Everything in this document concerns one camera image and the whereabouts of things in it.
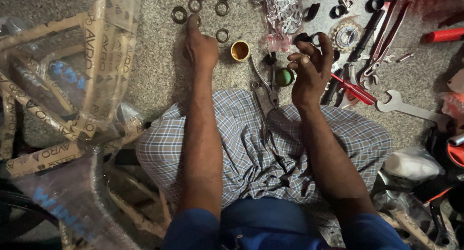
red screwdriver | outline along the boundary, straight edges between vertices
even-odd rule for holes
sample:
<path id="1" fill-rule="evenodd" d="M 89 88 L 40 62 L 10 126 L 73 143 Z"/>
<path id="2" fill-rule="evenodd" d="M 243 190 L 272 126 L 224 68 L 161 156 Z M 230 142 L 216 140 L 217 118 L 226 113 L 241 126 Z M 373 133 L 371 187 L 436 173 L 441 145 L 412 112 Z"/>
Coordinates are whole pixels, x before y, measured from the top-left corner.
<path id="1" fill-rule="evenodd" d="M 337 81 L 340 82 L 340 87 L 344 88 L 347 92 L 349 92 L 354 97 L 358 98 L 360 101 L 367 105 L 373 105 L 377 99 L 374 96 L 369 94 L 367 91 L 363 90 L 361 87 L 357 85 L 351 84 L 349 81 L 344 81 L 337 77 L 337 75 L 332 74 Z"/>

plaid lungi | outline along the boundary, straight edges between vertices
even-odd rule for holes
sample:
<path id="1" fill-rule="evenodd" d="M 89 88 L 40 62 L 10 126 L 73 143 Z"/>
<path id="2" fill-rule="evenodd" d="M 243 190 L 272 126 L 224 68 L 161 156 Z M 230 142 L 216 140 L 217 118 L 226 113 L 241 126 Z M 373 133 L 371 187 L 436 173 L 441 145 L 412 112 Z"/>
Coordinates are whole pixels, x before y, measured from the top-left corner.
<path id="1" fill-rule="evenodd" d="M 222 207 L 248 196 L 305 204 L 322 226 L 322 235 L 328 238 L 338 223 L 315 185 L 301 142 L 297 109 L 283 106 L 265 117 L 256 93 L 247 90 L 216 91 L 213 101 L 224 156 Z M 172 206 L 178 203 L 182 189 L 182 145 L 188 107 L 187 100 L 172 105 L 153 121 L 136 148 L 140 164 Z M 321 106 L 321 110 L 340 146 L 371 189 L 377 171 L 392 152 L 389 134 L 353 111 L 331 106 Z"/>

